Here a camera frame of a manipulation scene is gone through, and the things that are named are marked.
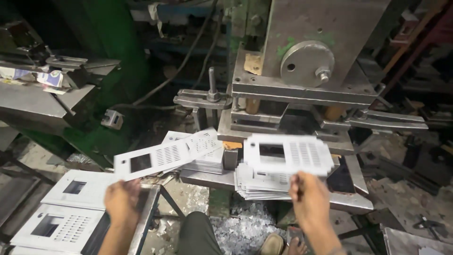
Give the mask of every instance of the green machine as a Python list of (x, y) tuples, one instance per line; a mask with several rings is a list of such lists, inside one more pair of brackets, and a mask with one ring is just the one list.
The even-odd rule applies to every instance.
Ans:
[(102, 168), (112, 167), (113, 156), (131, 147), (141, 116), (122, 109), (116, 114), (123, 123), (115, 129), (101, 125), (106, 110), (152, 89), (145, 53), (125, 3), (44, 0), (1, 5), (0, 67), (35, 77), (61, 71), (62, 81), (72, 89), (50, 93), (3, 79), (0, 120), (63, 160), (80, 152)]

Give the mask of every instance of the rectangular cutout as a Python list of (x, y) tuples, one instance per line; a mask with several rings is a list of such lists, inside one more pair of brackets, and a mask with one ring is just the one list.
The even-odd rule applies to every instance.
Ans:
[(50, 237), (63, 221), (62, 216), (46, 214), (36, 228), (31, 232), (32, 235)]
[(260, 144), (262, 163), (285, 163), (283, 144)]
[(134, 173), (153, 167), (151, 164), (151, 155), (145, 154), (130, 159), (130, 172)]
[(86, 182), (83, 181), (72, 181), (67, 188), (63, 191), (63, 193), (69, 194), (79, 194), (82, 188), (85, 186)]

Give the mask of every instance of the foot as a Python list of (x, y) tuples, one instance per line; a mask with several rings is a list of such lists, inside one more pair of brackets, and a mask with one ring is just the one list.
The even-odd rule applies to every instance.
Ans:
[(303, 255), (307, 252), (305, 242), (299, 243), (299, 238), (295, 237), (289, 243), (288, 255)]

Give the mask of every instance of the factory floor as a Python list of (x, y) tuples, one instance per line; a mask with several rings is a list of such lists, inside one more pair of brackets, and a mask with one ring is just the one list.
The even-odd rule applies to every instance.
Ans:
[[(179, 126), (173, 129), (180, 132), (188, 132), (187, 126)], [(392, 141), (384, 146), (382, 153), (388, 153), (389, 148), (398, 147), (398, 143), (392, 144)], [(45, 151), (39, 145), (33, 142), (24, 141), (20, 155), (17, 157), (21, 162), (31, 168), (45, 171), (49, 176), (58, 179), (64, 174), (67, 169), (64, 166), (54, 166), (46, 164), (51, 154)], [(5, 177), (0, 177), (0, 189), (2, 183), (5, 182)], [(165, 179), (160, 183), (165, 182), (165, 188), (168, 190), (172, 198), (176, 201), (184, 214), (192, 211), (201, 211), (207, 213), (209, 189), (206, 187), (188, 185), (178, 182), (175, 179)], [(370, 192), (370, 200), (372, 200), (376, 209), (390, 208), (391, 212), (398, 219), (400, 224), (407, 232), (432, 238), (427, 230), (416, 230), (412, 227), (423, 214), (429, 220), (441, 222), (446, 225), (447, 231), (453, 233), (453, 187), (444, 187), (436, 197), (423, 190), (408, 185), (406, 181), (392, 183), (387, 178), (379, 181), (369, 180), (367, 182)], [(46, 189), (39, 191), (35, 198), (37, 204), (45, 194)], [(266, 236), (271, 232), (277, 232), (286, 239), (286, 231), (277, 229), (275, 219), (268, 211), (267, 202), (262, 201), (244, 201), (234, 196), (231, 203), (231, 215), (229, 218), (211, 217), (211, 222), (214, 227), (217, 241), (220, 248), (225, 254), (254, 254)], [(176, 213), (170, 205), (161, 197), (159, 201), (159, 210), (161, 214)], [(29, 214), (22, 213), (22, 223), (29, 217)], [(330, 211), (331, 223), (336, 233), (341, 234), (350, 230), (356, 229), (355, 224), (351, 220), (351, 215), (343, 211)], [(160, 220), (160, 226), (156, 230), (148, 231), (145, 243), (143, 245), (142, 255), (163, 255), (174, 254), (177, 251), (178, 231), (180, 222), (172, 220)], [(453, 243), (453, 238), (442, 238), (444, 241)], [(367, 242), (362, 236), (349, 238), (342, 241), (344, 248), (351, 251), (352, 254), (373, 254)]]

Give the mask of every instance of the green paint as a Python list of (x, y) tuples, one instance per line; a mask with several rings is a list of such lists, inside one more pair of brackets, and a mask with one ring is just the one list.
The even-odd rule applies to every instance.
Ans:
[(282, 59), (285, 53), (294, 45), (296, 45), (296, 40), (293, 37), (288, 37), (288, 44), (284, 47), (277, 47), (277, 56)]
[(307, 40), (313, 40), (313, 41), (320, 41), (325, 43), (327, 46), (332, 47), (335, 45), (335, 39), (333, 38), (332, 33), (316, 33), (316, 34), (308, 34), (304, 36), (305, 39)]

